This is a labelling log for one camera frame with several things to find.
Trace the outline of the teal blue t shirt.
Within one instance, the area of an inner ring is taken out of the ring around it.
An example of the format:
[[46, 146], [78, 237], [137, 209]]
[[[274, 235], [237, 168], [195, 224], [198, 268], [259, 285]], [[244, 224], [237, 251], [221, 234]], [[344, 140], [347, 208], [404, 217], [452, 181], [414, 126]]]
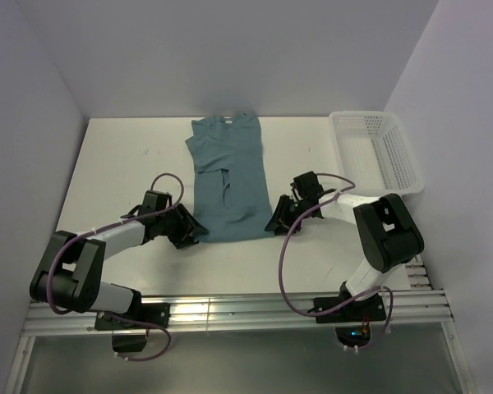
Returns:
[[208, 231], [203, 243], [251, 241], [274, 234], [259, 118], [250, 113], [191, 123], [186, 140], [194, 166], [193, 216]]

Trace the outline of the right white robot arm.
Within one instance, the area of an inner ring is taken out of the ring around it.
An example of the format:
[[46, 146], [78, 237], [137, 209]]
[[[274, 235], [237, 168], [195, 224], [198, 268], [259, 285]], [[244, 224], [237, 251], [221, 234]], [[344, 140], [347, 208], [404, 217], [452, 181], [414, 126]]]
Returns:
[[[364, 256], [354, 274], [340, 287], [335, 305], [316, 307], [310, 312], [302, 311], [292, 303], [283, 283], [288, 243], [307, 218], [336, 219], [354, 225]], [[278, 265], [283, 301], [294, 313], [311, 318], [329, 317], [338, 312], [350, 320], [360, 318], [371, 309], [371, 299], [385, 290], [390, 274], [399, 265], [410, 262], [425, 247], [422, 234], [397, 194], [366, 197], [337, 191], [331, 196], [298, 201], [283, 195], [266, 229], [276, 235], [285, 235]]]

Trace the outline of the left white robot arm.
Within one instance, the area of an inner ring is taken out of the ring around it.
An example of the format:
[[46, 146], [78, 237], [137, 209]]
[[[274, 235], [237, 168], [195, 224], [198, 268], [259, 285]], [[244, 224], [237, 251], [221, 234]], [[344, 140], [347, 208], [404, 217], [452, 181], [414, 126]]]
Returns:
[[208, 233], [183, 204], [159, 207], [154, 213], [150, 206], [137, 205], [118, 222], [79, 235], [53, 233], [31, 280], [31, 299], [64, 313], [112, 313], [125, 328], [140, 324], [144, 317], [141, 293], [103, 282], [104, 262], [158, 236], [167, 237], [181, 250]]

